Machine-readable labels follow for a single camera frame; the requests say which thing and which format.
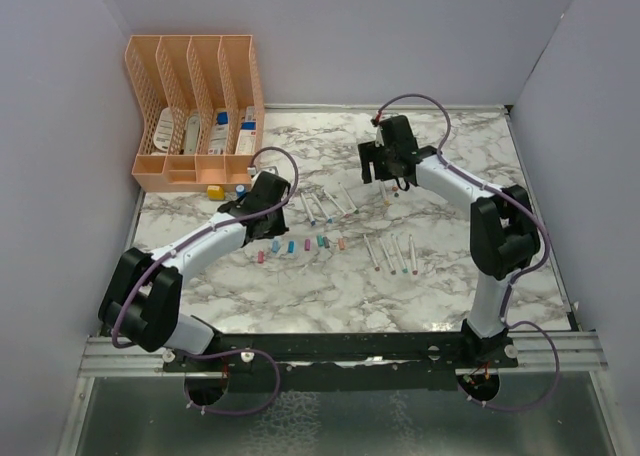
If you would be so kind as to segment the magenta marker pen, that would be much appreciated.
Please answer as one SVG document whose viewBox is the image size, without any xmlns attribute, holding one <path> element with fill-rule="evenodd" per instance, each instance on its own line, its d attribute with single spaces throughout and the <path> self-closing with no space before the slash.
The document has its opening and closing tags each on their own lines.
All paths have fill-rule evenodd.
<svg viewBox="0 0 640 456">
<path fill-rule="evenodd" d="M 418 264 L 417 264 L 416 247 L 415 247 L 413 235 L 411 234 L 409 235 L 409 238 L 408 238 L 408 245 L 409 245 L 409 253 L 410 253 L 411 273 L 412 275 L 418 275 L 419 270 L 418 270 Z"/>
</svg>

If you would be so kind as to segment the light blue marker pen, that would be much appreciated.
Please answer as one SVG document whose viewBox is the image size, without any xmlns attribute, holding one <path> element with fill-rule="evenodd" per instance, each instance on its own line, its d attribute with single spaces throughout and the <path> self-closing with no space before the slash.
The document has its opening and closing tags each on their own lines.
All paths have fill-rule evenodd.
<svg viewBox="0 0 640 456">
<path fill-rule="evenodd" d="M 315 195 L 315 194 L 311 194 L 311 198 L 313 199 L 314 203 L 317 205 L 317 207 L 319 208 L 322 216 L 324 217 L 324 219 L 327 221 L 328 224 L 332 224 L 333 223 L 333 218 L 332 216 L 329 214 L 329 212 L 325 209 L 324 205 L 322 204 L 321 200 Z"/>
</svg>

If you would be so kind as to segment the pink marker pen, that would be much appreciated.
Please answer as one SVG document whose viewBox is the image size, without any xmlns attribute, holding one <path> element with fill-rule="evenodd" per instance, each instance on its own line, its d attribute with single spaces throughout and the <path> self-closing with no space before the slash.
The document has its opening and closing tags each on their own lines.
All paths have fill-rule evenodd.
<svg viewBox="0 0 640 456">
<path fill-rule="evenodd" d="M 323 193 L 327 197 L 327 199 L 339 210 L 343 217 L 350 217 L 351 214 L 349 213 L 349 211 L 347 211 L 328 190 L 323 188 Z"/>
</svg>

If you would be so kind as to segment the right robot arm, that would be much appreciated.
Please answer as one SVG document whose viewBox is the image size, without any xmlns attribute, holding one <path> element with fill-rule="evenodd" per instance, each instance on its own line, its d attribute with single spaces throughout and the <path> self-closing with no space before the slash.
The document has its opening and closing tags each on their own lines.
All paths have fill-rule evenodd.
<svg viewBox="0 0 640 456">
<path fill-rule="evenodd" d="M 420 147 L 404 115 L 376 116 L 372 124 L 376 139 L 358 145 L 365 184 L 394 180 L 404 191 L 419 187 L 468 217 L 469 250 L 479 276 L 459 354 L 467 365 L 481 367 L 506 343 L 515 278 L 541 247 L 528 192 L 519 185 L 489 184 L 448 161 L 441 149 Z"/>
</svg>

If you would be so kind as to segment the grey marker pen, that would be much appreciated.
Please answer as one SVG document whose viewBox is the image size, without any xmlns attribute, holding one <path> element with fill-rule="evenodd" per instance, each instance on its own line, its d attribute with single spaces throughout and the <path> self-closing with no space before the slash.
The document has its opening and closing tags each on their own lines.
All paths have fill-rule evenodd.
<svg viewBox="0 0 640 456">
<path fill-rule="evenodd" d="M 386 264 L 387 264 L 387 266 L 389 268 L 390 274 L 391 275 L 396 275 L 397 274 L 397 270 L 396 270 L 396 268 L 394 266 L 393 260 L 391 258 L 390 252 L 388 250 L 388 247 L 387 247 L 384 239 L 382 237 L 378 237 L 378 243 L 379 243 L 379 245 L 381 247 L 381 250 L 382 250 L 382 253 L 384 255 Z"/>
</svg>

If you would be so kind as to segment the cyan marker pen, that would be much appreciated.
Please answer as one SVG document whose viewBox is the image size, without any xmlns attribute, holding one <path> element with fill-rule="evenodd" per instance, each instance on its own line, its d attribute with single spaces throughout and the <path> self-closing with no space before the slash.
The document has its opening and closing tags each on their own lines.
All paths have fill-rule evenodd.
<svg viewBox="0 0 640 456">
<path fill-rule="evenodd" d="M 304 206 L 304 210 L 306 212 L 306 215 L 307 215 L 307 218 L 309 220 L 310 225 L 311 226 L 315 226 L 316 225 L 316 218 L 315 218 L 315 216 L 314 216 L 314 214 L 313 214 L 313 212 L 311 210 L 311 206 L 310 206 L 309 202 L 307 201 L 306 196 L 304 195 L 304 193 L 301 193 L 300 197 L 301 197 L 301 201 L 302 201 L 302 204 Z"/>
</svg>

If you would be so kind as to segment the teal marker pen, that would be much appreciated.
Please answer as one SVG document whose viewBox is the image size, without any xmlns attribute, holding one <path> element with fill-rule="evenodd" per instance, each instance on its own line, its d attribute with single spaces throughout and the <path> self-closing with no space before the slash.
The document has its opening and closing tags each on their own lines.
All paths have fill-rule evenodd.
<svg viewBox="0 0 640 456">
<path fill-rule="evenodd" d="M 395 234 L 391 234 L 391 241 L 402 273 L 408 274 L 409 270 L 400 248 L 399 238 Z"/>
</svg>

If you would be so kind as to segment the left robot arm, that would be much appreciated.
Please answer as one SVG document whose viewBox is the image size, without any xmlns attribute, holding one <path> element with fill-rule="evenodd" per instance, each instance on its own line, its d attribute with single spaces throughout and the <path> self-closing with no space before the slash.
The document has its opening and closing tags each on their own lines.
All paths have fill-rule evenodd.
<svg viewBox="0 0 640 456">
<path fill-rule="evenodd" d="M 281 203 L 291 184 L 261 172 L 250 191 L 222 204 L 196 230 L 151 252 L 130 248 L 120 257 L 98 310 L 111 335 L 153 352 L 160 348 L 186 353 L 195 368 L 206 371 L 220 361 L 216 330 L 180 312 L 186 283 L 218 259 L 247 244 L 288 231 Z"/>
</svg>

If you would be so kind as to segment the peach marker pen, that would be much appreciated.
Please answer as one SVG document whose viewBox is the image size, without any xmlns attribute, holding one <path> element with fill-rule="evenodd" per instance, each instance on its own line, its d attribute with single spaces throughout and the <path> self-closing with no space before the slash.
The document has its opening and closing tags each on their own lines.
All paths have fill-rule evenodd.
<svg viewBox="0 0 640 456">
<path fill-rule="evenodd" d="M 371 242 L 368 238 L 368 236 L 366 234 L 363 235 L 363 239 L 364 239 L 364 243 L 367 249 L 367 252 L 371 258 L 372 264 L 373 264 L 373 268 L 376 272 L 379 272 L 381 270 L 380 264 L 378 262 L 378 259 L 375 255 L 375 252 L 373 250 L 373 247 L 371 245 Z"/>
</svg>

